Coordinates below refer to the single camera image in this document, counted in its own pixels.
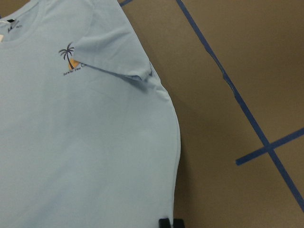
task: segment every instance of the t-shirt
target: t-shirt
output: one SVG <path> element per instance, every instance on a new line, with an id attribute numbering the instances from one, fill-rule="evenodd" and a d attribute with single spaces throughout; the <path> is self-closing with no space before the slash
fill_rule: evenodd
<path id="1" fill-rule="evenodd" d="M 176 113 L 116 0 L 31 0 L 1 21 L 0 227 L 172 221 Z"/>

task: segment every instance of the brown surface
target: brown surface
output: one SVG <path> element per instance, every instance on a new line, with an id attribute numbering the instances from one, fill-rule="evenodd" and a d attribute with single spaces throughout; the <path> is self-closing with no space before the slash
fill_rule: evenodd
<path id="1" fill-rule="evenodd" d="M 2 0 L 0 15 L 24 2 Z M 304 127 L 304 2 L 184 3 L 269 141 Z M 123 10 L 179 118 L 175 217 L 186 228 L 302 228 L 303 212 L 267 154 L 235 165 L 262 143 L 176 1 L 133 0 Z M 304 136 L 275 151 L 304 195 Z"/>

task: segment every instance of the shirt sleeve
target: shirt sleeve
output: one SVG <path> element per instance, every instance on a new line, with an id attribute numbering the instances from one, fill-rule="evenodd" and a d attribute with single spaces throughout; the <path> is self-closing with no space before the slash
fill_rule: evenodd
<path id="1" fill-rule="evenodd" d="M 118 2 L 92 0 L 92 3 L 91 24 L 74 43 L 73 58 L 110 73 L 145 80 L 152 72 L 150 61 Z"/>

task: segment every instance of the palm tree graphic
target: palm tree graphic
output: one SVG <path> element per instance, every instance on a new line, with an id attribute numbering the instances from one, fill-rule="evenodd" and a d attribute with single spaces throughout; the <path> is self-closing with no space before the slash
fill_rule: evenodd
<path id="1" fill-rule="evenodd" d="M 66 57 L 67 57 L 68 63 L 69 63 L 69 65 L 70 65 L 70 68 L 71 68 L 71 69 L 74 69 L 74 66 L 73 66 L 72 63 L 71 63 L 71 60 L 70 60 L 70 58 L 68 57 L 68 55 L 71 55 L 71 56 L 72 56 L 72 52 L 74 51 L 74 50 L 73 50 L 74 47 L 70 47 L 71 44 L 72 44 L 72 42 L 68 44 L 68 46 L 67 46 L 66 49 L 60 50 L 59 53 L 61 52 L 61 56 L 63 56 L 63 59 L 64 59 L 64 60 L 65 60 Z"/>

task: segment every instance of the blue line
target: blue line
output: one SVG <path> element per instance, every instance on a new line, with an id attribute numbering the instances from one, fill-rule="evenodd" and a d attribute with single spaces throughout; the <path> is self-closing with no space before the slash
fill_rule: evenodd
<path id="1" fill-rule="evenodd" d="M 183 13 L 186 16 L 187 20 L 189 21 L 189 23 L 191 24 L 191 26 L 194 29 L 195 33 L 199 37 L 200 41 L 204 45 L 206 51 L 212 56 L 212 58 L 214 59 L 214 61 L 217 63 L 218 67 L 222 71 L 224 79 L 226 80 L 226 82 L 228 83 L 228 85 L 230 86 L 230 88 L 232 89 L 234 97 L 236 98 L 237 102 L 239 103 L 240 107 L 242 108 L 242 110 L 243 110 L 244 114 L 246 115 L 247 119 L 250 121 L 250 124 L 253 127 L 253 129 L 255 130 L 255 132 L 257 133 L 259 139 L 261 140 L 261 142 L 263 143 L 264 146 L 268 146 L 270 144 L 269 141 L 268 141 L 268 139 L 264 135 L 262 129 L 260 128 L 260 126 L 256 122 L 256 120 L 253 117 L 252 113 L 248 109 L 245 101 L 240 96 L 238 90 L 233 85 L 233 83 L 230 80 L 229 76 L 227 75 L 224 67 L 221 65 L 220 61 L 218 60 L 218 58 L 214 54 L 213 50 L 211 49 L 210 45 L 208 44 L 207 40 L 203 36 L 203 34 L 200 31 L 200 29 L 197 26 L 197 24 L 195 23 L 194 19 L 192 18 L 192 16 L 188 12 L 187 8 L 185 7 L 185 5 L 183 4 L 183 2 L 181 0 L 176 0 L 176 2 L 180 6 L 181 10 L 183 11 Z M 285 180 L 286 184 L 288 185 L 290 191 L 294 195 L 294 198 L 297 200 L 299 206 L 301 207 L 302 211 L 304 212 L 304 200 L 303 200 L 300 192 L 296 188 L 294 182 L 290 178 L 289 174 L 287 173 L 286 169 L 284 168 L 283 164 L 281 163 L 280 159 L 278 158 L 277 154 L 275 153 L 274 150 L 270 150 L 268 153 L 269 153 L 272 161 L 274 162 L 275 166 L 277 167 L 277 169 L 281 173 L 281 175 L 282 175 L 283 179 Z"/>
<path id="2" fill-rule="evenodd" d="M 285 137 L 283 137 L 283 138 L 281 138 L 281 139 L 279 139 L 279 140 L 277 140 L 277 141 L 275 141 L 275 142 L 273 142 L 273 143 L 271 143 L 271 144 L 269 144 L 265 147 L 262 147 L 262 148 L 260 148 L 256 151 L 253 151 L 250 154 L 247 154 L 247 155 L 237 159 L 236 164 L 237 165 L 242 165 L 242 164 L 244 164 L 244 163 L 246 163 L 246 162 L 248 162 L 248 161 L 250 161 L 254 158 L 257 158 L 258 156 L 260 156 L 264 153 L 267 153 L 270 150 L 273 150 L 273 149 L 275 149 L 279 146 L 282 146 L 282 145 L 284 145 L 284 144 L 286 144 L 286 143 L 288 143 L 288 142 L 290 142 L 294 139 L 297 139 L 297 138 L 301 137 L 302 135 L 304 135 L 304 128 L 301 128 L 300 130 L 298 130 L 294 133 L 291 133 L 291 134 L 289 134 L 289 135 L 287 135 L 287 136 L 285 136 Z"/>
<path id="3" fill-rule="evenodd" d="M 119 3 L 119 5 L 120 5 L 121 7 L 123 7 L 123 6 L 125 6 L 126 4 L 130 3 L 131 1 L 133 1 L 133 0 L 125 0 L 125 1 L 123 1 L 122 3 Z"/>

